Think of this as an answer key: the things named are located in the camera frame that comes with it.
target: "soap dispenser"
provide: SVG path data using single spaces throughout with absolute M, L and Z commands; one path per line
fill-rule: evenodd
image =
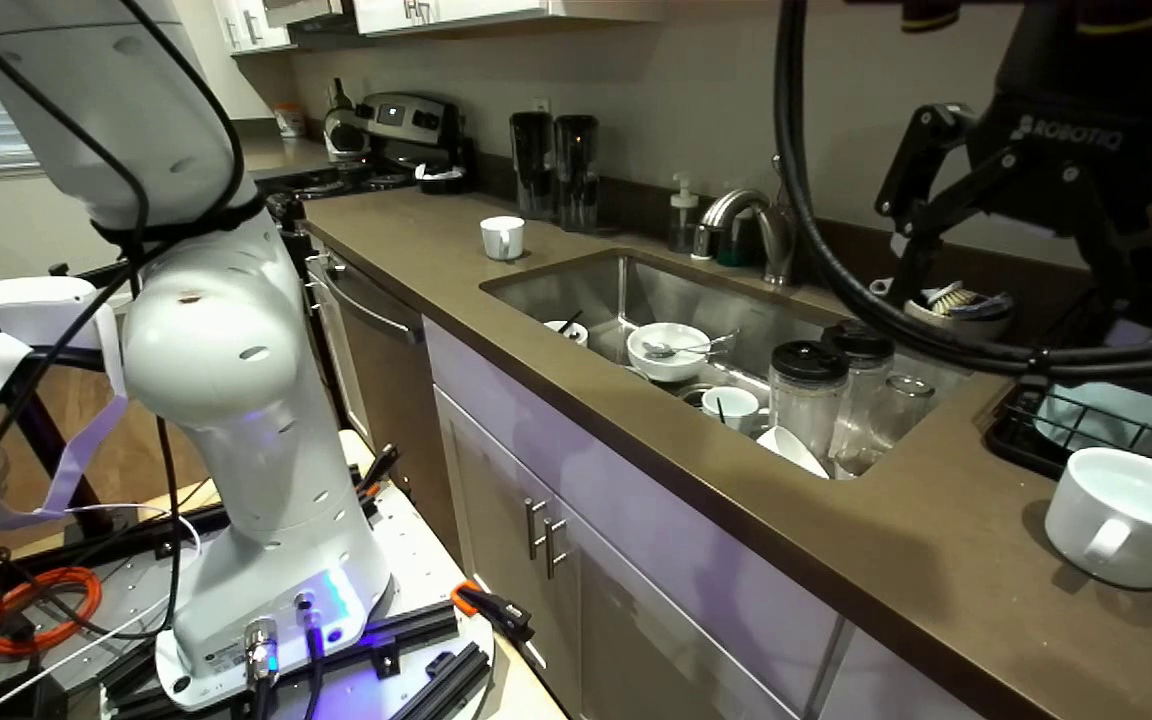
M 675 191 L 669 195 L 669 245 L 675 251 L 691 251 L 696 249 L 696 203 L 700 195 L 691 191 L 691 180 L 684 172 L 673 177 Z

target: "bottle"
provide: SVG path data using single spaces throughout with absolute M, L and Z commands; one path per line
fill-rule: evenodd
M 821 345 L 847 359 L 843 400 L 829 441 L 829 469 L 834 480 L 856 480 L 884 452 L 870 434 L 886 393 L 897 345 L 856 319 L 824 327 Z
M 830 425 L 843 400 L 847 359 L 816 342 L 773 352 L 773 425 L 776 446 L 798 441 L 816 462 L 829 457 Z
M 691 180 L 684 172 L 673 177 L 675 191 L 669 195 L 669 249 L 673 251 L 691 251 L 696 249 L 696 203 L 700 195 L 691 191 Z

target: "floor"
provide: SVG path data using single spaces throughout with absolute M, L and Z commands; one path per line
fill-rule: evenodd
M 50 422 L 60 425 L 60 434 L 73 438 L 104 407 L 109 390 L 98 373 L 56 368 L 48 373 L 41 395 Z M 181 484 L 206 478 L 181 434 L 170 434 L 170 457 L 175 457 Z M 9 484 L 12 510 L 34 510 L 48 484 L 23 438 L 9 434 L 3 462 L 12 478 Z M 168 478 L 164 478 L 152 412 L 135 404 L 129 407 L 123 425 L 96 452 L 87 480 L 98 504 L 135 504 L 148 498 L 164 498 Z M 56 527 L 60 526 L 29 527 L 29 533 L 0 533 L 0 548 L 19 548 L 29 542 L 56 536 Z

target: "white cup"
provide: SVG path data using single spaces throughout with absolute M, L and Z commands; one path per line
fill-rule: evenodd
M 1152 587 L 1152 462 L 1120 447 L 1073 452 L 1045 527 L 1077 570 Z
M 749 390 L 709 390 L 709 393 L 700 393 L 700 412 L 751 438 L 757 422 L 760 422 L 760 395 L 751 395 Z
M 520 216 L 484 216 L 480 221 L 480 245 L 484 257 L 512 263 L 528 251 L 528 226 Z

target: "dish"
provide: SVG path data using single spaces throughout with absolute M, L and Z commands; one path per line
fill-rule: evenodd
M 760 438 L 760 446 L 763 446 L 768 452 L 790 462 L 797 469 L 804 469 L 804 473 L 829 480 L 824 465 L 821 465 L 821 462 L 806 452 L 806 446 L 797 441 L 790 434 L 776 434 L 776 427 L 768 427 L 768 434 Z
M 565 342 L 587 345 L 587 327 L 572 319 L 572 325 L 565 327 Z
M 709 335 L 691 325 L 645 325 L 622 342 L 629 368 L 652 385 L 687 385 L 709 368 Z

